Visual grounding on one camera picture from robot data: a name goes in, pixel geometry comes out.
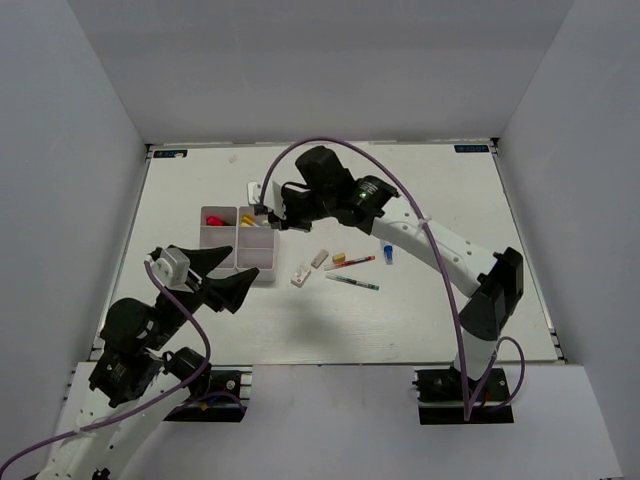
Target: pen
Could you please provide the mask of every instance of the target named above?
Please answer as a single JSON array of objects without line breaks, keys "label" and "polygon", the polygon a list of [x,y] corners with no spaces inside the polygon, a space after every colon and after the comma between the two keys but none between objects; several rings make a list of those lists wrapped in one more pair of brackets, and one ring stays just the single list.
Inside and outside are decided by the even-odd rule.
[{"label": "pen", "polygon": [[328,278],[329,280],[335,280],[336,282],[348,283],[349,285],[356,285],[358,287],[368,288],[369,290],[380,290],[380,287],[378,285],[361,282],[360,280],[343,277],[341,275],[334,275],[332,273],[327,273],[326,278]]},{"label": "pen", "polygon": [[357,265],[358,263],[370,262],[371,260],[375,260],[375,255],[370,255],[368,257],[356,258],[355,260],[347,260],[346,262],[336,263],[335,265],[327,265],[324,267],[325,272],[328,270],[335,270],[336,268],[348,267],[350,265]]}]

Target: cable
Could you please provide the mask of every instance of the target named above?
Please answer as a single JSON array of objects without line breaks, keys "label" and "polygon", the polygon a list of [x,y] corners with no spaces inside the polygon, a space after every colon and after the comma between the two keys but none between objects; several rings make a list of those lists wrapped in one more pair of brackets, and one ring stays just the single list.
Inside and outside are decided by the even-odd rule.
[{"label": "cable", "polygon": [[[127,418],[133,417],[134,415],[142,412],[143,410],[146,410],[147,408],[155,405],[156,403],[164,400],[165,398],[167,398],[169,395],[174,394],[175,392],[177,392],[178,390],[188,386],[191,382],[193,382],[196,378],[198,378],[198,376],[200,376],[200,374],[205,370],[205,368],[207,368],[208,364],[209,364],[209,360],[211,359],[211,344],[209,343],[209,339],[207,338],[207,334],[204,332],[204,330],[202,329],[202,327],[200,326],[200,324],[198,323],[198,321],[195,319],[195,317],[191,314],[191,312],[189,310],[187,310],[185,308],[184,305],[182,305],[182,303],[180,303],[180,301],[173,296],[173,294],[164,286],[162,285],[162,283],[160,283],[160,281],[156,278],[156,276],[154,275],[153,271],[151,270],[151,264],[149,263],[149,260],[145,260],[144,262],[144,267],[145,270],[147,272],[147,275],[149,277],[149,279],[151,280],[151,282],[156,286],[156,288],[158,290],[160,290],[160,292],[167,297],[171,303],[173,303],[175,305],[175,307],[180,310],[180,313],[182,313],[184,315],[184,317],[191,322],[191,324],[193,325],[193,327],[196,329],[196,332],[198,332],[198,335],[200,335],[200,338],[202,338],[202,342],[204,343],[204,348],[205,348],[205,355],[204,355],[204,360],[202,362],[202,364],[196,369],[195,372],[193,372],[193,374],[191,376],[189,376],[188,378],[186,378],[185,380],[183,380],[182,382],[180,382],[178,385],[176,385],[175,387],[171,387],[169,390],[167,390],[166,392],[158,395],[157,397],[149,400],[147,403],[144,403],[128,412],[123,413],[122,415],[116,415],[114,417],[110,417],[107,418],[106,420],[102,420],[99,422],[95,422],[92,423],[90,425],[87,425],[85,427],[80,428],[81,432],[90,432],[92,430],[97,430],[98,428],[102,428],[102,427],[106,427],[109,425],[113,425],[114,423],[118,423],[121,422],[123,420],[126,420]],[[28,448],[25,448],[24,450],[16,453],[14,456],[12,456],[11,458],[9,458],[9,460],[7,460],[5,463],[2,464],[2,466],[0,466],[0,479],[2,479],[2,475],[4,474],[4,472],[7,470],[7,468],[9,468],[9,466],[15,462],[16,460],[18,460],[19,458],[24,457],[25,455],[34,452],[42,447],[46,447],[47,445],[51,445],[52,443],[58,442],[60,440],[66,440],[67,438],[71,438],[74,437],[75,435],[77,435],[78,432],[75,431],[69,431],[69,432],[65,432],[62,433],[60,435],[56,435],[55,437],[51,437],[47,440],[43,440],[39,443],[36,443],[35,445],[32,445]]]},{"label": "cable", "polygon": [[491,369],[493,368],[494,363],[496,363],[496,359],[498,358],[498,350],[500,350],[500,345],[502,344],[502,342],[511,342],[518,350],[518,355],[520,355],[520,377],[518,378],[518,383],[516,384],[516,388],[513,389],[513,392],[511,392],[511,395],[509,395],[509,397],[499,405],[488,408],[487,412],[489,413],[495,412],[509,405],[513,401],[513,399],[516,398],[516,395],[518,395],[518,392],[520,391],[520,388],[522,388],[522,384],[524,383],[524,374],[525,374],[526,366],[525,366],[525,360],[524,360],[524,351],[522,350],[522,347],[516,341],[516,339],[512,337],[507,337],[507,336],[500,337],[500,339],[498,339],[498,343],[496,343],[496,349],[493,352],[493,355],[491,355],[491,360],[489,361],[489,365],[487,365],[487,369],[484,371],[484,374],[482,374],[482,377],[480,377],[480,380],[478,381],[478,385],[476,385],[476,388],[473,391],[473,394],[471,395],[471,399],[469,401],[473,402],[472,405],[475,404],[476,400],[478,399],[478,396],[482,392],[482,389],[484,388],[484,385],[487,383],[487,380],[489,379],[489,375],[491,374]]},{"label": "cable", "polygon": [[[418,203],[415,201],[415,199],[413,198],[413,196],[411,195],[411,193],[409,193],[409,190],[407,190],[407,188],[402,184],[402,182],[393,174],[391,173],[379,160],[375,159],[373,156],[371,156],[369,153],[365,152],[364,150],[362,150],[361,148],[346,142],[344,140],[340,140],[337,138],[332,138],[332,137],[312,137],[312,138],[306,138],[304,140],[300,140],[298,142],[295,142],[291,145],[289,145],[287,148],[285,148],[280,155],[278,155],[276,157],[276,159],[273,161],[273,163],[271,164],[271,166],[269,167],[269,169],[267,170],[267,174],[264,177],[264,181],[262,182],[262,189],[260,191],[260,205],[264,205],[264,197],[267,193],[267,188],[269,185],[269,179],[271,178],[271,175],[273,174],[273,171],[275,170],[275,168],[278,166],[278,164],[282,161],[282,159],[289,154],[292,150],[294,150],[295,148],[310,143],[310,142],[329,142],[329,143],[335,143],[337,145],[342,145],[343,147],[346,147],[358,154],[360,154],[361,156],[363,156],[364,158],[366,158],[367,160],[369,160],[371,163],[373,163],[375,166],[377,166],[380,170],[382,170],[392,181],[393,183],[396,184],[396,186],[398,187],[398,190],[400,190],[402,192],[402,194],[405,196],[405,198],[407,199],[407,201],[409,202],[409,204],[411,205],[411,208],[413,209],[413,211],[415,212],[416,216],[418,217],[418,220],[420,220],[421,224],[422,224],[422,229],[424,230],[425,235],[427,236],[427,239],[429,240],[429,244],[431,245],[431,249],[433,250],[433,256],[435,257],[436,263],[438,264],[438,269],[440,270],[440,274],[442,275],[442,280],[444,282],[444,288],[447,292],[447,299],[449,300],[449,307],[451,308],[451,316],[453,317],[453,328],[455,331],[455,335],[456,335],[456,343],[458,346],[458,354],[459,354],[459,358],[460,358],[460,377],[461,377],[461,384],[462,384],[462,400],[463,400],[463,410],[464,410],[464,419],[466,422],[469,421],[470,417],[471,417],[471,410],[473,409],[473,405],[474,402],[471,401],[470,399],[470,392],[469,392],[469,385],[467,383],[467,360],[464,354],[464,343],[462,340],[462,325],[460,323],[460,316],[458,315],[458,307],[456,305],[456,300],[455,297],[453,295],[453,289],[451,287],[451,279],[449,278],[449,274],[447,272],[447,268],[444,264],[444,260],[442,258],[442,255],[440,254],[440,250],[438,248],[438,245],[436,243],[436,239],[433,236],[433,233],[431,232],[431,228],[429,228],[428,222],[425,221],[424,215],[422,214],[422,210],[420,210],[420,206],[418,205]],[[487,372],[491,371],[491,367],[493,366],[493,363],[490,363],[487,371],[485,371],[485,374],[487,374]]]}]

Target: white wall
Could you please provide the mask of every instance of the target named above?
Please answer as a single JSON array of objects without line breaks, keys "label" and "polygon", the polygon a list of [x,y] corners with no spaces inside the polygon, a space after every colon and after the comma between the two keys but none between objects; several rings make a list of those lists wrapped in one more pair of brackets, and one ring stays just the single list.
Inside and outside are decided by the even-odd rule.
[{"label": "white wall", "polygon": [[[64,0],[0,2],[0,464],[89,354],[144,146]],[[41,467],[45,452],[6,478]]]},{"label": "white wall", "polygon": [[147,143],[496,136],[572,0],[70,0]]},{"label": "white wall", "polygon": [[580,0],[504,132],[500,170],[565,353],[640,478],[640,3]]}]

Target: purple cable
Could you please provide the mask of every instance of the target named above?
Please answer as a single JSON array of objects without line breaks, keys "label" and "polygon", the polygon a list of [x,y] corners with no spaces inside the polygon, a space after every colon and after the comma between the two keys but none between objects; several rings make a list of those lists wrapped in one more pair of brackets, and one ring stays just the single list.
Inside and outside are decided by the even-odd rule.
[{"label": "purple cable", "polygon": [[[185,380],[183,380],[182,382],[180,382],[178,385],[176,385],[175,387],[171,387],[169,390],[167,390],[166,392],[158,395],[157,397],[149,400],[147,403],[140,405],[136,408],[134,408],[133,410],[130,410],[126,413],[123,413],[122,415],[117,415],[115,417],[110,417],[107,418],[106,420],[102,420],[100,422],[95,422],[92,423],[90,425],[87,425],[86,427],[82,427],[80,429],[81,432],[90,432],[91,430],[96,430],[98,428],[102,428],[102,427],[106,427],[108,425],[113,425],[114,423],[118,423],[121,422],[123,420],[126,420],[127,418],[133,417],[134,415],[142,412],[143,410],[146,410],[147,408],[155,405],[156,403],[164,400],[165,398],[167,398],[169,395],[172,395],[173,393],[177,392],[178,390],[188,386],[191,382],[193,382],[196,378],[198,378],[198,376],[204,371],[205,368],[207,368],[207,365],[209,364],[209,359],[211,358],[211,344],[209,343],[209,339],[207,338],[207,334],[204,332],[204,330],[202,329],[202,327],[200,326],[200,324],[198,323],[198,321],[194,318],[194,316],[191,314],[191,312],[189,312],[189,310],[187,310],[185,308],[184,305],[182,305],[182,303],[180,303],[180,301],[173,296],[173,294],[164,286],[162,285],[162,283],[160,283],[160,281],[156,278],[156,276],[153,274],[153,271],[151,270],[151,264],[149,263],[149,261],[145,260],[144,262],[144,268],[147,272],[147,275],[149,276],[149,279],[151,280],[151,282],[156,286],[156,288],[158,290],[160,290],[160,292],[167,297],[171,303],[173,303],[175,305],[175,307],[180,310],[180,313],[182,313],[184,315],[184,317],[191,322],[191,324],[193,325],[193,327],[196,329],[196,331],[198,332],[198,334],[200,335],[200,337],[202,338],[202,341],[204,343],[204,348],[205,348],[205,355],[204,355],[204,360],[202,362],[202,364],[198,367],[198,369],[188,378],[186,378]],[[43,440],[42,442],[36,443],[35,445],[32,445],[28,448],[25,448],[24,450],[22,450],[21,452],[16,453],[14,456],[12,456],[9,460],[7,460],[5,463],[2,464],[2,466],[0,467],[0,479],[2,479],[2,475],[4,474],[4,472],[7,470],[7,468],[9,468],[9,466],[15,462],[16,460],[18,460],[19,458],[34,452],[42,447],[46,447],[47,445],[51,445],[52,443],[58,442],[60,440],[65,440],[67,438],[71,438],[73,436],[77,435],[77,432],[74,431],[69,431],[69,432],[65,432],[62,433],[60,435],[56,435],[55,437],[51,437],[47,440]]]},{"label": "purple cable", "polygon": [[188,400],[187,402],[183,403],[182,405],[174,408],[169,415],[177,413],[177,412],[180,412],[180,411],[184,410],[185,408],[187,408],[189,405],[193,405],[194,403],[204,402],[205,400],[209,400],[210,398],[214,398],[214,397],[227,397],[227,398],[231,399],[233,401],[233,403],[238,405],[238,407],[240,407],[240,411],[242,413],[247,411],[247,407],[242,405],[242,400],[240,400],[234,394],[229,393],[229,392],[225,392],[225,391],[219,391],[219,392],[207,393],[206,395],[203,395],[200,398],[196,398],[195,400]]},{"label": "purple cable", "polygon": [[516,395],[518,395],[520,388],[522,388],[522,383],[524,382],[524,374],[525,374],[526,367],[525,367],[525,361],[524,361],[524,351],[522,350],[522,347],[512,337],[506,337],[506,336],[500,337],[500,339],[498,339],[498,343],[496,343],[496,351],[491,356],[491,361],[489,362],[489,365],[487,365],[487,369],[485,370],[484,374],[480,378],[478,385],[476,385],[476,388],[473,391],[473,395],[471,395],[471,399],[469,400],[469,402],[471,403],[471,405],[474,405],[475,402],[478,400],[478,397],[480,396],[480,393],[482,392],[482,389],[484,388],[485,383],[487,383],[487,380],[489,379],[489,375],[491,374],[491,369],[493,368],[493,364],[496,363],[500,345],[502,344],[502,342],[505,342],[505,341],[513,343],[513,345],[515,345],[516,349],[518,350],[518,355],[520,355],[520,377],[518,378],[518,383],[516,384],[516,388],[513,389],[513,392],[511,392],[511,395],[509,395],[509,397],[499,405],[496,405],[495,407],[487,408],[488,412],[495,412],[496,410],[500,410],[501,408],[509,405],[513,401],[513,399],[516,398]]},{"label": "purple cable", "polygon": [[[377,166],[380,170],[382,170],[393,181],[393,183],[396,184],[398,189],[402,192],[402,194],[405,196],[405,198],[411,205],[411,208],[415,212],[418,219],[422,221],[422,229],[424,230],[424,233],[427,235],[427,239],[429,240],[429,244],[431,245],[431,248],[433,250],[433,256],[435,257],[436,263],[438,264],[438,269],[440,270],[440,274],[442,275],[442,280],[444,281],[444,288],[447,292],[447,299],[449,300],[449,306],[451,308],[451,316],[453,317],[453,328],[456,334],[456,343],[458,345],[458,354],[460,358],[460,377],[461,377],[460,383],[462,384],[464,419],[466,422],[468,422],[469,419],[471,418],[471,411],[473,409],[474,402],[472,402],[470,399],[469,385],[467,383],[467,359],[464,354],[464,343],[462,340],[462,325],[460,323],[460,316],[458,315],[458,307],[456,305],[456,299],[453,296],[453,289],[451,288],[451,279],[449,278],[447,268],[444,264],[444,260],[442,259],[442,255],[440,254],[440,250],[438,249],[438,245],[436,243],[435,237],[433,236],[433,232],[431,232],[431,228],[429,228],[428,223],[424,221],[424,215],[422,214],[422,210],[420,210],[420,206],[415,201],[411,193],[409,193],[409,190],[407,190],[407,188],[402,184],[402,182],[393,173],[391,173],[382,163],[380,163],[379,160],[375,159],[373,156],[371,156],[361,148],[356,147],[355,145],[352,145],[351,143],[346,142],[344,140],[340,140],[338,138],[312,137],[312,138],[306,138],[304,140],[300,140],[298,142],[295,142],[289,145],[280,153],[280,155],[276,157],[276,159],[273,161],[273,163],[267,170],[267,174],[265,175],[264,181],[262,182],[262,190],[260,192],[260,204],[264,205],[264,197],[267,193],[269,179],[271,178],[273,171],[278,166],[280,161],[295,148],[311,142],[335,143],[338,145],[342,145],[343,147],[346,147],[365,157],[367,160],[369,160],[371,163]],[[513,340],[510,337],[505,337],[505,338],[509,338],[512,342],[514,342],[518,350],[522,352],[520,345],[518,345],[518,343],[515,340]],[[524,354],[521,355],[521,358],[522,358],[522,365],[523,365],[523,374],[519,381],[519,385],[521,385],[522,381],[524,380]],[[487,377],[488,377],[488,373],[491,372],[491,367],[493,366],[493,363],[495,363],[495,359],[492,359],[492,362],[489,364],[489,367],[485,371],[485,375],[487,375]]]}]

